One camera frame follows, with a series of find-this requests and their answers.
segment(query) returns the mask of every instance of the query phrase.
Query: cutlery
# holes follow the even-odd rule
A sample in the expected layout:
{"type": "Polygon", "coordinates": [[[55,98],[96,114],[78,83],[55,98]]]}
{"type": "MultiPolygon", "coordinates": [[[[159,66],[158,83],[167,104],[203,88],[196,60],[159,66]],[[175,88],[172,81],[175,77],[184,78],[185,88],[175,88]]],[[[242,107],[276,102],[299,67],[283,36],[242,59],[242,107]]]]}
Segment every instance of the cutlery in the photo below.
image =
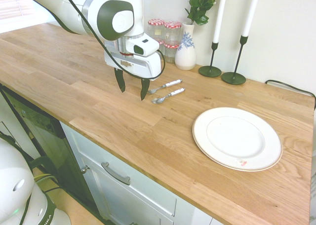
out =
{"type": "Polygon", "coordinates": [[[178,79],[178,80],[172,81],[172,82],[170,82],[170,83],[166,83],[166,84],[164,84],[163,86],[161,86],[161,87],[159,87],[159,88],[156,88],[156,89],[153,89],[153,90],[149,90],[149,91],[147,91],[147,93],[148,93],[148,94],[154,94],[154,93],[156,93],[156,91],[157,91],[158,89],[166,88],[166,87],[169,87],[169,86],[173,86],[173,85],[179,84],[179,83],[181,83],[181,82],[182,82],[182,79],[178,79]]]}
{"type": "Polygon", "coordinates": [[[172,97],[172,96],[174,96],[174,95],[177,95],[177,94],[179,94],[179,93],[182,93],[182,92],[184,92],[184,90],[186,90],[186,89],[185,89],[185,88],[180,88],[180,89],[178,89],[178,90],[176,90],[176,91],[173,91],[173,92],[169,93],[167,96],[165,96],[165,97],[163,97],[163,98],[154,98],[154,99],[152,99],[152,102],[155,103],[155,104],[163,103],[164,100],[165,100],[167,97],[172,97]]]}

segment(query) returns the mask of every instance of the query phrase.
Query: dishwasher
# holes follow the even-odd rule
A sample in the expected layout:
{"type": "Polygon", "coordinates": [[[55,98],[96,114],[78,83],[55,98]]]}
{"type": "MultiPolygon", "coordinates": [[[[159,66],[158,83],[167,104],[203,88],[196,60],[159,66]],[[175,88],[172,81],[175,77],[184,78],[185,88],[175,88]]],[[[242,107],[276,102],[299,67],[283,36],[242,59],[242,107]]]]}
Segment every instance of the dishwasher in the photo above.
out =
{"type": "Polygon", "coordinates": [[[48,156],[54,163],[59,173],[58,183],[97,211],[59,120],[5,86],[1,87],[1,91],[39,154],[48,156]]]}

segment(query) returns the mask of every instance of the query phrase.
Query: candle holder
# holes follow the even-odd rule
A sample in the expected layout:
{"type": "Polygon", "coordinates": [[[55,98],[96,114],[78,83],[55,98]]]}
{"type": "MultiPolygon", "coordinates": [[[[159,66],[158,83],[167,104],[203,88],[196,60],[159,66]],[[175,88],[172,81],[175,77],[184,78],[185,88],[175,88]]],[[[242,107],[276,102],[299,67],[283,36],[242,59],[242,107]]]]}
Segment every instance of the candle holder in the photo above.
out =
{"type": "Polygon", "coordinates": [[[222,74],[222,71],[213,66],[213,58],[214,58],[214,53],[215,53],[215,50],[217,49],[218,47],[218,43],[213,43],[212,42],[212,58],[211,58],[211,64],[209,66],[202,66],[199,68],[198,72],[205,76],[205,77],[217,77],[217,76],[220,76],[222,74]]]}
{"type": "Polygon", "coordinates": [[[222,74],[222,81],[224,81],[225,83],[238,85],[238,84],[243,84],[246,82],[246,78],[243,75],[237,73],[237,68],[238,68],[238,63],[239,63],[240,56],[241,56],[242,47],[247,43],[247,40],[248,40],[248,36],[247,37],[244,37],[244,36],[240,37],[241,47],[240,47],[235,71],[234,72],[226,72],[226,73],[222,74]]]}

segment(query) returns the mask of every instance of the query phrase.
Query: vase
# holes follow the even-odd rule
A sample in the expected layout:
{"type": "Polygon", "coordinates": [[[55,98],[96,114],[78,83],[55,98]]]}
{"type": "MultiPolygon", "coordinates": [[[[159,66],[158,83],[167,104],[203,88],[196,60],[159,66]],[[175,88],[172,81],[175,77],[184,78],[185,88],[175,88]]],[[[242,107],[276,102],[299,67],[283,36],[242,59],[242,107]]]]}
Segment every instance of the vase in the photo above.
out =
{"type": "Polygon", "coordinates": [[[183,37],[175,55],[176,67],[191,70],[196,66],[197,54],[193,43],[194,25],[183,23],[183,37]]]}

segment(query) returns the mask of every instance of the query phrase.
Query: white plate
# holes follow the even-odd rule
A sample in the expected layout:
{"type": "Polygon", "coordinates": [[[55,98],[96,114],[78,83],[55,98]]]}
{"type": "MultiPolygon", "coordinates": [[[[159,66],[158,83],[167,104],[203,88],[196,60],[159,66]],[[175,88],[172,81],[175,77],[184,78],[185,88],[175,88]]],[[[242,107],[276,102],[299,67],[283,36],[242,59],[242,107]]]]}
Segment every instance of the white plate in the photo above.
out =
{"type": "Polygon", "coordinates": [[[236,108],[203,112],[193,124],[198,147],[217,163],[240,171],[262,171],[281,158],[275,130],[260,117],[236,108]]]}

